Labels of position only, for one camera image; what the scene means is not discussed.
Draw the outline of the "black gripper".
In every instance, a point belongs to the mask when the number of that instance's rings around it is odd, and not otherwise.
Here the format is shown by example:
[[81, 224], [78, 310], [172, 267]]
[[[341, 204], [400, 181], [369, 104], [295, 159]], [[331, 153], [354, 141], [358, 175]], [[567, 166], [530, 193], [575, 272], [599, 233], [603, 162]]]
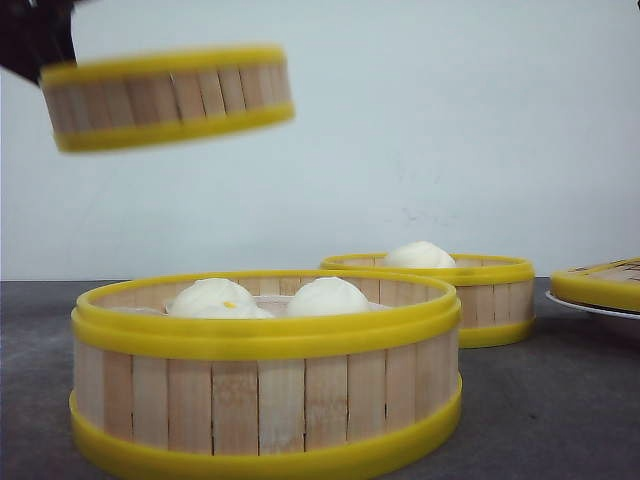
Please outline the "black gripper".
[[1, 2], [1, 66], [38, 86], [50, 64], [74, 62], [72, 15], [77, 1]]

